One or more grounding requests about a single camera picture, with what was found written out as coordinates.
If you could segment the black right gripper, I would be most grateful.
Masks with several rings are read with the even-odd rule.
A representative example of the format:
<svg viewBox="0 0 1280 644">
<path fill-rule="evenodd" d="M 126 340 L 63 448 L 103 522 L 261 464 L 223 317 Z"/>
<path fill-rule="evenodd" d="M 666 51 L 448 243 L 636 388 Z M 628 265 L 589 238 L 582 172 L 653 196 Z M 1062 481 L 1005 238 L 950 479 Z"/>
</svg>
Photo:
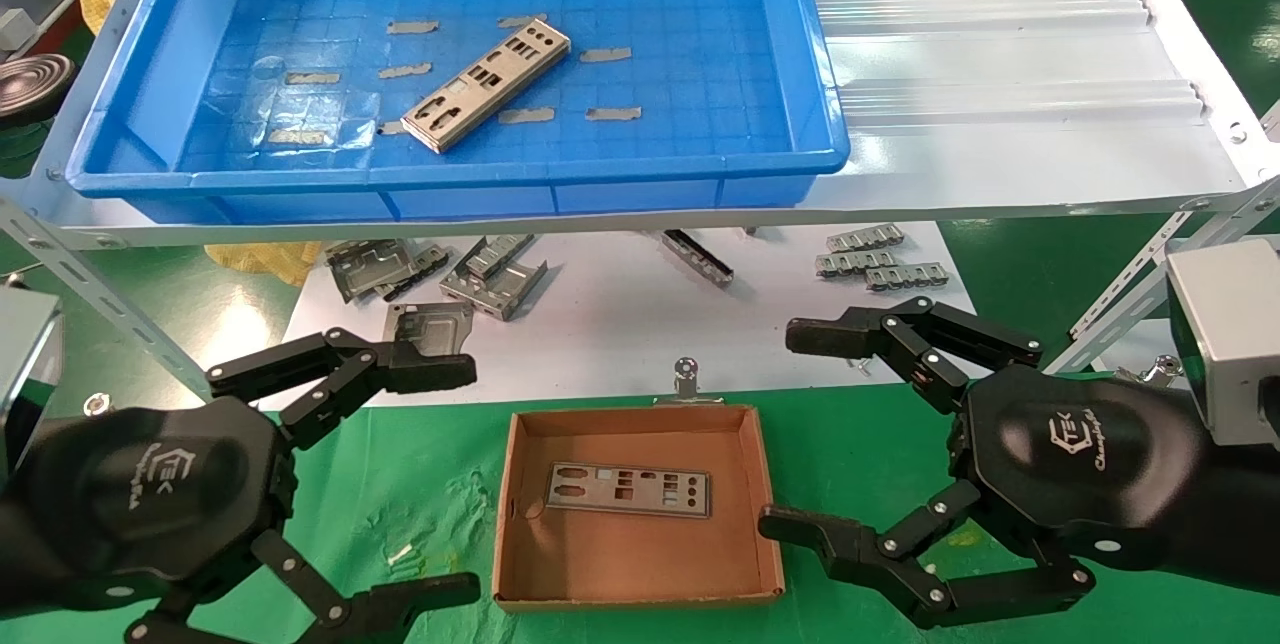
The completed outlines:
<svg viewBox="0 0 1280 644">
<path fill-rule="evenodd" d="M 927 297 L 792 319 L 785 343 L 882 360 L 936 411 L 959 412 L 952 471 L 975 487 L 952 483 L 887 533 L 783 506 L 756 521 L 764 538 L 813 551 L 828 579 L 878 592 L 916 627 L 1070 609 L 1094 588 L 1070 557 L 1277 593 L 1277 451 L 1217 444 L 1190 393 L 1043 375 L 1029 369 L 1042 356 L 1030 337 Z M 997 373 L 969 388 L 948 353 Z M 927 571 L 920 556 L 972 508 L 1036 567 L 954 580 Z"/>
</svg>

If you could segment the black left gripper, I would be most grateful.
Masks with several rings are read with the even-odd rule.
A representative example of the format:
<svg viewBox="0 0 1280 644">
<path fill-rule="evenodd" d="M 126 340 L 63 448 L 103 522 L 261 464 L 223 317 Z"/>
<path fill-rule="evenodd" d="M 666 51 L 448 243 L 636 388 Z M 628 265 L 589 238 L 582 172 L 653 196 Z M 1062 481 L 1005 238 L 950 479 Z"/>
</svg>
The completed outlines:
<svg viewBox="0 0 1280 644">
<path fill-rule="evenodd" d="M 316 446 L 380 392 L 474 384 L 468 353 L 425 356 L 408 342 L 334 328 L 219 364 L 205 378 L 216 398 L 244 403 L 308 389 L 280 412 L 283 434 L 232 399 L 40 424 L 3 488 L 4 612 L 115 609 L 164 597 L 125 630 L 127 643 L 236 643 L 188 617 L 196 599 L 224 597 L 261 565 L 314 615 L 298 643 L 403 643 L 421 615 L 479 600 L 471 572 L 340 597 L 278 533 L 297 488 L 291 446 Z"/>
</svg>

